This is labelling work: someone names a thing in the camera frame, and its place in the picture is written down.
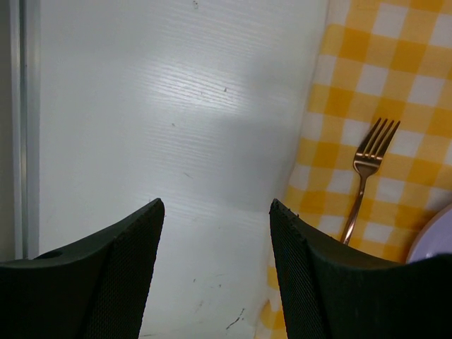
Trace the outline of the copper fork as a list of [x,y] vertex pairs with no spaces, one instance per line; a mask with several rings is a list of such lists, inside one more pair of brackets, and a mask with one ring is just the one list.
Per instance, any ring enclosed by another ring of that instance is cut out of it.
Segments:
[[367,180],[378,172],[399,126],[400,121],[378,118],[357,148],[352,166],[359,175],[359,188],[340,240],[345,245],[357,224]]

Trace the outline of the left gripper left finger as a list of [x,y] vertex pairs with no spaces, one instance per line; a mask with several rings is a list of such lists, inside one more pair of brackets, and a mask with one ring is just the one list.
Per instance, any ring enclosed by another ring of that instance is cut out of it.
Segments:
[[138,338],[164,216],[157,198],[77,242],[1,263],[1,337]]

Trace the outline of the yellow checkered cloth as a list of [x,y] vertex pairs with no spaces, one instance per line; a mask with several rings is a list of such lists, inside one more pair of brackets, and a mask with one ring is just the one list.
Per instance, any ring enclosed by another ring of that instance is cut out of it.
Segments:
[[339,238],[359,186],[353,157],[379,119],[400,125],[350,245],[403,262],[451,202],[450,1],[329,3],[284,204]]

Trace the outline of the lavender plate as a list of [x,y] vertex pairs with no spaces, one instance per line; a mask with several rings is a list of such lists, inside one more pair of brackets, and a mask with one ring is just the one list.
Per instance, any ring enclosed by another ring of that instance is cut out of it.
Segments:
[[451,254],[452,240],[451,204],[439,211],[417,235],[410,248],[407,263]]

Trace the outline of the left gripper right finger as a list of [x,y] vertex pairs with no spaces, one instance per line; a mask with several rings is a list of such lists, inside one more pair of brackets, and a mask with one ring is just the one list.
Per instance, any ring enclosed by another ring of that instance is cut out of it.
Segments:
[[451,256],[399,264],[346,246],[280,201],[270,207],[289,338],[450,338]]

